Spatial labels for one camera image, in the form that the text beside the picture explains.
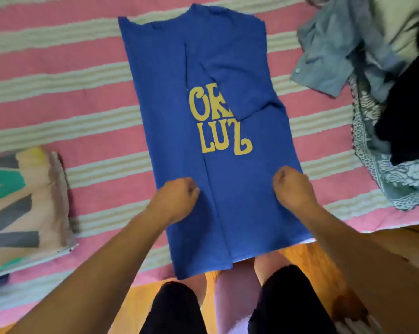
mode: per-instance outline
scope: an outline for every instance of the t-shirt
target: t-shirt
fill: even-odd
[[[265,24],[193,4],[171,20],[119,25],[157,188],[192,177],[201,190],[166,230],[177,277],[310,238],[271,185],[279,167],[301,167],[271,83]]]

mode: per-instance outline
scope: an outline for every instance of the forearm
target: forearm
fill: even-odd
[[[74,271],[9,333],[107,333],[167,222],[146,211]]]
[[[419,333],[419,269],[320,206],[296,215],[387,333]]]

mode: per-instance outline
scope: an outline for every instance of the striped bedsheet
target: striped bedsheet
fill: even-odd
[[[0,152],[44,144],[70,185],[79,246],[13,273],[0,289],[0,326],[17,321],[139,213],[155,192],[131,72],[117,23],[169,19],[191,3],[256,14],[267,25],[268,63],[287,108],[304,172],[326,208],[362,232],[419,224],[419,207],[391,207],[351,149],[351,94],[331,99],[292,82],[303,0],[0,0]],[[173,275],[163,234],[135,285]]]

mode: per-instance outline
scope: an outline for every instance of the black shorts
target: black shorts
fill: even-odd
[[[165,283],[152,303],[140,334],[207,333],[197,297],[186,285]],[[262,286],[248,323],[249,334],[337,333],[305,274],[282,267]]]

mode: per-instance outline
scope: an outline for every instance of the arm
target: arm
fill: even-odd
[[[169,224],[192,211],[198,196],[199,189],[191,178],[167,182],[142,213],[9,333],[107,333],[154,241]]]
[[[273,187],[279,202],[310,230],[383,329],[419,333],[419,269],[327,212],[306,175],[283,167]]]

